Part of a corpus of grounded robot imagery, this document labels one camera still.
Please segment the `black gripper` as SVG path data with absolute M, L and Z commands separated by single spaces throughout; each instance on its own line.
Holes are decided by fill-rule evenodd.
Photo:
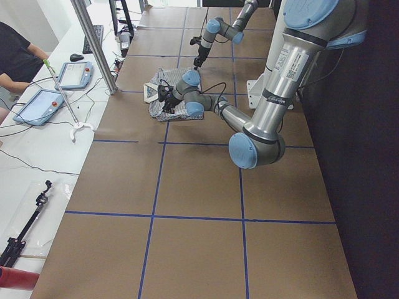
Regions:
M 199 46 L 198 56 L 194 59 L 194 62 L 193 62 L 194 69 L 200 68 L 203 64 L 203 61 L 206 60 L 208 55 L 209 55 L 209 48 L 203 47 L 202 45 Z
M 165 113 L 174 113 L 175 107 L 181 103 L 181 100 L 176 98 L 172 93 L 166 95 L 165 105 L 162 109 L 162 112 Z

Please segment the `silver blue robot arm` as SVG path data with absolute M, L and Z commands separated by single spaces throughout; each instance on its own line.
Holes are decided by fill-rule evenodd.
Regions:
M 227 24 L 219 16 L 210 19 L 206 24 L 204 32 L 200 36 L 193 37 L 190 40 L 190 45 L 199 45 L 198 55 L 193 62 L 194 69 L 198 70 L 205 62 L 217 35 L 221 35 L 227 40 L 239 44 L 244 37 L 243 30 L 258 7 L 259 1 L 245 1 L 243 8 L 232 25 Z
M 261 92 L 252 116 L 224 97 L 199 91 L 200 75 L 187 71 L 171 87 L 159 86 L 164 111 L 184 103 L 189 116 L 215 112 L 234 131 L 229 155 L 236 166 L 252 169 L 272 164 L 284 155 L 285 143 L 277 129 L 318 52 L 359 45 L 367 33 L 368 1 L 284 1 L 279 10 L 268 61 L 272 69 L 260 78 Z

